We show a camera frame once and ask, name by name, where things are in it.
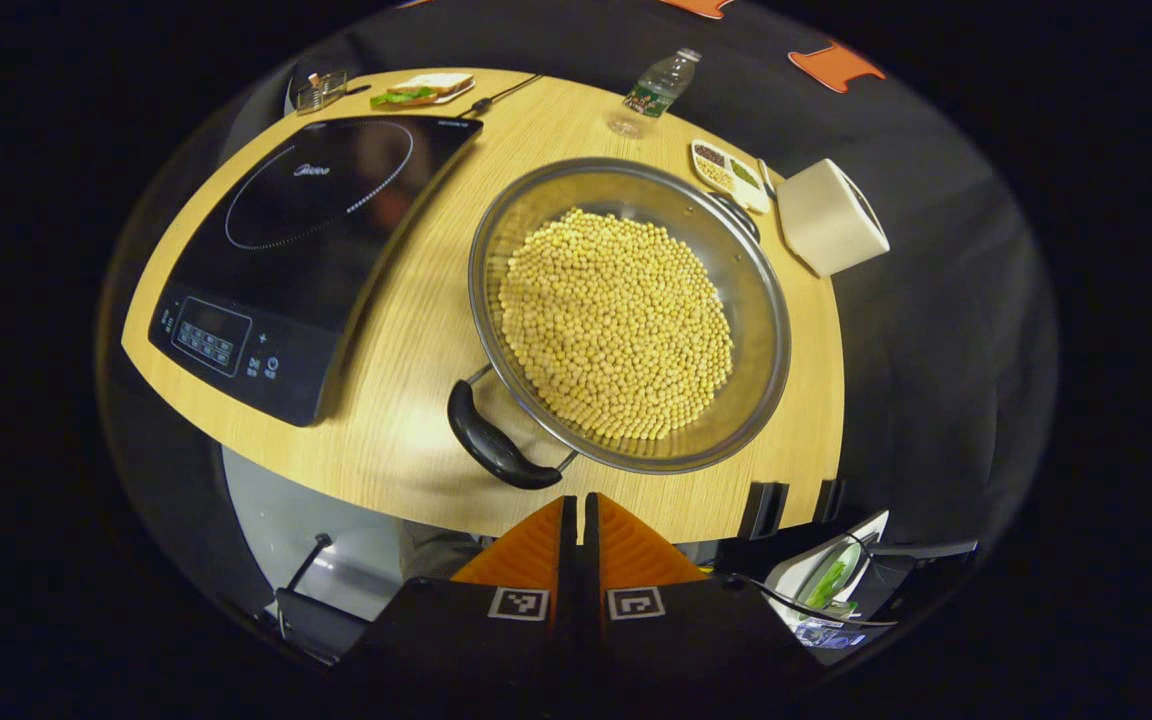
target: bottle label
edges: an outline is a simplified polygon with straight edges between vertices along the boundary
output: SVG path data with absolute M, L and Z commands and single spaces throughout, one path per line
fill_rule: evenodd
M 660 118 L 669 108 L 669 105 L 673 105 L 673 99 L 666 94 L 653 92 L 649 88 L 635 85 L 622 104 L 628 109 L 634 109 L 635 113 L 644 114 L 646 118 Z

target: plastic bottle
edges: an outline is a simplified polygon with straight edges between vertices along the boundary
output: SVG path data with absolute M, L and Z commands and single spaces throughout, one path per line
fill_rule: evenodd
M 634 90 L 608 115 L 607 127 L 626 137 L 643 137 L 655 120 L 691 85 L 700 53 L 682 47 L 677 53 L 652 65 Z

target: lettuce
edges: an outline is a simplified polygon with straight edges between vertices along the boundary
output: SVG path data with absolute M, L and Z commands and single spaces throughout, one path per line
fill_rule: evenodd
M 842 583 L 842 579 L 844 578 L 842 577 L 842 574 L 846 571 L 847 561 L 835 561 L 827 573 L 824 574 L 824 577 L 820 578 L 820 583 L 817 584 L 817 588 L 814 588 L 812 596 L 808 598 L 808 607 L 813 611 L 821 611 L 824 606 L 829 605 L 829 601 L 833 600 L 833 596 L 836 596 L 838 591 L 841 591 L 842 585 L 844 585 L 844 583 Z
M 417 97 L 430 97 L 431 94 L 434 94 L 433 88 L 419 88 L 419 90 L 410 92 L 385 92 L 385 94 L 372 97 L 371 106 L 372 108 L 379 108 L 380 105 L 402 105 L 403 103 L 416 100 Z

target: tissue box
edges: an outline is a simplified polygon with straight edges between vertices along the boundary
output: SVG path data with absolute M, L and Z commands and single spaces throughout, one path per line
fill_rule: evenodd
M 890 250 L 869 200 L 833 160 L 776 185 L 785 242 L 821 278 Z

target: wooden table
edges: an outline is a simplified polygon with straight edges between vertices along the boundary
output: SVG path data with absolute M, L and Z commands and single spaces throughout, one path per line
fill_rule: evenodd
M 376 285 L 343 369 L 334 415 L 296 429 L 243 406 L 187 373 L 146 338 L 157 297 L 175 259 L 220 196 L 278 143 L 302 126 L 370 115 L 369 97 L 417 73 L 473 73 L 476 88 L 422 114 L 454 115 L 480 97 L 526 78 L 525 73 L 430 68 L 349 81 L 372 90 L 343 97 L 319 113 L 288 115 L 248 143 L 180 211 L 141 275 L 123 327 L 132 364 L 175 410 L 238 454 L 309 488 L 400 518 L 500 536 L 554 497 L 602 492 L 669 541 L 733 537 L 750 483 L 788 483 L 781 526 L 812 520 L 820 483 L 838 472 L 842 442 L 842 341 L 829 279 L 817 278 L 787 251 L 773 213 L 755 215 L 790 311 L 790 374 L 781 404 L 759 435 L 732 458 L 695 473 L 639 475 L 579 457 L 561 483 L 521 491 L 480 469 L 452 435 L 452 385 L 486 364 L 467 290 L 473 229 L 506 184 L 540 165 L 613 156 L 668 170 L 697 187 L 687 143 L 712 142 L 758 167 L 752 156 L 685 120 L 666 115 L 652 136 L 629 141 L 605 127 L 617 97 L 559 78 L 540 78 L 482 115 L 484 129 L 458 167 L 431 196 Z M 498 378 L 475 386 L 477 406 L 539 464 L 554 465 L 566 446 L 513 401 Z M 579 503 L 584 509 L 584 502 Z

